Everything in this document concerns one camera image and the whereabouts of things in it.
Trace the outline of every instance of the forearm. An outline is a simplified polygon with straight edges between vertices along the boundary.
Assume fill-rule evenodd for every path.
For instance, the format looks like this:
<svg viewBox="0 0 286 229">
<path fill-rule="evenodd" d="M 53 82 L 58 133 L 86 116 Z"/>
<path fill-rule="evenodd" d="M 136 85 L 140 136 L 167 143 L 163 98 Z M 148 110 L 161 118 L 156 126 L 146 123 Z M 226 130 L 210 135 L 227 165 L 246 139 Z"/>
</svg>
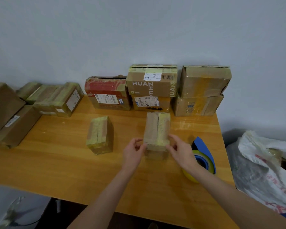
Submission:
<svg viewBox="0 0 286 229">
<path fill-rule="evenodd" d="M 286 218 L 199 167 L 189 173 L 202 184 L 240 228 L 286 228 Z"/>
<path fill-rule="evenodd" d="M 94 203 L 70 224 L 68 229 L 106 229 L 133 172 L 122 169 Z"/>
</svg>

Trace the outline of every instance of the table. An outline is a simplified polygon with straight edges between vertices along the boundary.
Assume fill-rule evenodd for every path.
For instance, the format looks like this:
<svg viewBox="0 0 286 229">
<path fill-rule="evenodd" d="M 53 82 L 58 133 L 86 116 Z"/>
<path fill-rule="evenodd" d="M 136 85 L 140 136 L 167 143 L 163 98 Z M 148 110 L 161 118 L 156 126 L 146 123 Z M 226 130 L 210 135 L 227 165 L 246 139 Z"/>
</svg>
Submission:
<svg viewBox="0 0 286 229">
<path fill-rule="evenodd" d="M 94 155 L 86 146 L 89 122 L 104 115 L 115 128 L 114 152 Z M 0 148 L 0 184 L 89 204 L 118 173 L 129 140 L 143 137 L 146 115 L 96 110 L 85 96 L 70 118 L 42 116 L 18 147 Z M 214 157 L 216 175 L 234 184 L 216 115 L 175 117 L 171 112 L 171 133 L 189 143 L 202 138 Z M 189 228 L 237 227 L 171 156 L 166 161 L 143 157 L 116 211 Z"/>
</svg>

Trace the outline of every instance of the black cord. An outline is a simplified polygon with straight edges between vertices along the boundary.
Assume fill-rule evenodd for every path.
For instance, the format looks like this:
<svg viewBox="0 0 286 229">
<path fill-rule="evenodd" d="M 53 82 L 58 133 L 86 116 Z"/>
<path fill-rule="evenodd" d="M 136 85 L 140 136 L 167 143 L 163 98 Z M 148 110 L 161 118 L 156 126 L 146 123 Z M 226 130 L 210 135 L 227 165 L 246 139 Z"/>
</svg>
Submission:
<svg viewBox="0 0 286 229">
<path fill-rule="evenodd" d="M 25 226 L 29 226 L 29 225 L 32 225 L 34 223 L 30 223 L 30 224 L 19 224 L 19 223 L 16 223 L 16 222 L 11 222 L 10 226 L 11 227 L 25 227 Z"/>
</svg>

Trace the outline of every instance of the hand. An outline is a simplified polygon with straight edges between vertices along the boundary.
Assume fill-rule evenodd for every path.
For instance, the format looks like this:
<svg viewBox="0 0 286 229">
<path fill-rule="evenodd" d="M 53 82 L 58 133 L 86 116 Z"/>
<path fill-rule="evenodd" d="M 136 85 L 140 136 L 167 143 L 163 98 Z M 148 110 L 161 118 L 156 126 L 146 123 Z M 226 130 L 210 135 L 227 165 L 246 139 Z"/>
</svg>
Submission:
<svg viewBox="0 0 286 229">
<path fill-rule="evenodd" d="M 185 143 L 176 135 L 169 134 L 168 136 L 174 139 L 176 145 L 173 147 L 166 145 L 165 147 L 172 154 L 172 157 L 176 160 L 176 162 L 188 173 L 190 170 L 197 170 L 200 165 L 193 154 L 190 144 Z"/>
<path fill-rule="evenodd" d="M 147 148 L 147 144 L 140 144 L 142 138 L 133 138 L 125 147 L 123 152 L 123 166 L 122 169 L 134 172 L 140 164 L 142 154 Z"/>
</svg>

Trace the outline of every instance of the person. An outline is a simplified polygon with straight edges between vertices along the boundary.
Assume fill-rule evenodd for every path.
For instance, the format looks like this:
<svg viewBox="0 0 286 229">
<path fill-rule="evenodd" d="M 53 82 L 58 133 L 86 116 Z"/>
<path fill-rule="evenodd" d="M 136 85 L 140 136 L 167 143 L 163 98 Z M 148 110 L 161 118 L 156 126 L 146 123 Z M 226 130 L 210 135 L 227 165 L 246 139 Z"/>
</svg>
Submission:
<svg viewBox="0 0 286 229">
<path fill-rule="evenodd" d="M 176 142 L 174 146 L 166 146 L 172 157 L 211 194 L 240 228 L 286 228 L 286 218 L 208 172 L 196 161 L 190 144 L 183 142 L 176 135 L 169 137 Z M 142 140 L 133 138 L 125 147 L 123 165 L 119 173 L 68 229 L 108 227 L 115 208 L 146 150 L 147 145 L 140 144 Z"/>
</svg>

